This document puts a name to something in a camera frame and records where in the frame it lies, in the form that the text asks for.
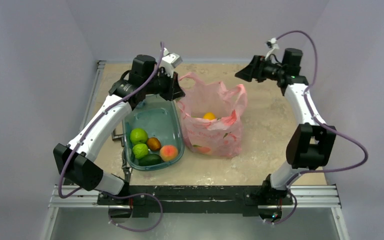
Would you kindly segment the pink plastic bag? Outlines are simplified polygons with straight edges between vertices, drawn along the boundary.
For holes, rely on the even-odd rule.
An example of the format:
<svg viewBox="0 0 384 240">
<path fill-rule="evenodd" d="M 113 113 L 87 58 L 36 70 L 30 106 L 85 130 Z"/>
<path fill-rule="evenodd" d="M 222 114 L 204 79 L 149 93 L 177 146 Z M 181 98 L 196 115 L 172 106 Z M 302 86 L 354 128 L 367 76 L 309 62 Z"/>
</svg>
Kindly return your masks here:
<svg viewBox="0 0 384 240">
<path fill-rule="evenodd" d="M 184 87 L 185 96 L 176 103 L 185 145 L 194 153 L 208 156 L 239 155 L 244 129 L 241 116 L 248 106 L 245 86 L 227 88 L 223 81 L 204 83 L 194 72 L 179 78 L 186 79 L 193 80 L 194 85 Z M 209 112 L 216 119 L 203 119 Z"/>
</svg>

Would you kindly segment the yellow fake mango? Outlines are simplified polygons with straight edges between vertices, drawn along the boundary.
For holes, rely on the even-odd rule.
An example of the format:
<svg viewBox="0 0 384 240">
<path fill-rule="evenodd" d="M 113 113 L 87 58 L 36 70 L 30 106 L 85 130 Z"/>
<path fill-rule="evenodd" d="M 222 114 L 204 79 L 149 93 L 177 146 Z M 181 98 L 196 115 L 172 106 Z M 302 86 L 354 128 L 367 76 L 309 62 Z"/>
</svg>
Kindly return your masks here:
<svg viewBox="0 0 384 240">
<path fill-rule="evenodd" d="M 205 119 L 205 120 L 210 120 L 210 121 L 212 121 L 212 120 L 215 120 L 217 117 L 215 116 L 214 113 L 212 113 L 212 112 L 207 112 L 202 118 Z"/>
</svg>

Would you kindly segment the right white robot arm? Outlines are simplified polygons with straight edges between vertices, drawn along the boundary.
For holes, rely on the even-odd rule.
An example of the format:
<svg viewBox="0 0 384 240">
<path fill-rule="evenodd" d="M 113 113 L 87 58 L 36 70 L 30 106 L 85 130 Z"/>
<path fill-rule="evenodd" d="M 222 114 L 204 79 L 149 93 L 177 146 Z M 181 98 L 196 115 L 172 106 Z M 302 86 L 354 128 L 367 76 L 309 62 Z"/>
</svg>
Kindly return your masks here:
<svg viewBox="0 0 384 240">
<path fill-rule="evenodd" d="M 286 48 L 281 62 L 272 62 L 270 55 L 254 55 L 251 62 L 235 77 L 247 82 L 276 81 L 282 95 L 291 105 L 297 127 L 286 147 L 286 161 L 269 174 L 254 195 L 268 204 L 287 195 L 288 186 L 304 171 L 324 167 L 330 158 L 336 134 L 323 128 L 308 91 L 307 78 L 300 75 L 303 52 Z"/>
</svg>

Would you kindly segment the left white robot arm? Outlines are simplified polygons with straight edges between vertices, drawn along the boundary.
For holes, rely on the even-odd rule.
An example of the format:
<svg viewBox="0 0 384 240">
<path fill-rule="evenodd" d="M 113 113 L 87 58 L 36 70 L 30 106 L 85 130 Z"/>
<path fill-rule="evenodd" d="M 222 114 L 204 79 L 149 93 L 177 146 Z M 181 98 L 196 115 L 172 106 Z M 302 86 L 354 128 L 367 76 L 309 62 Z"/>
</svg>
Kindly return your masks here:
<svg viewBox="0 0 384 240">
<path fill-rule="evenodd" d="M 164 50 L 159 60 L 149 55 L 137 55 L 131 69 L 123 73 L 108 91 L 102 107 L 83 130 L 67 144 L 57 144 L 53 156 L 60 174 L 84 190 L 109 193 L 118 205 L 129 199 L 128 182 L 105 172 L 94 161 L 105 141 L 147 95 L 159 95 L 166 101 L 185 96 L 179 86 L 175 68 L 182 63 L 176 53 Z"/>
</svg>

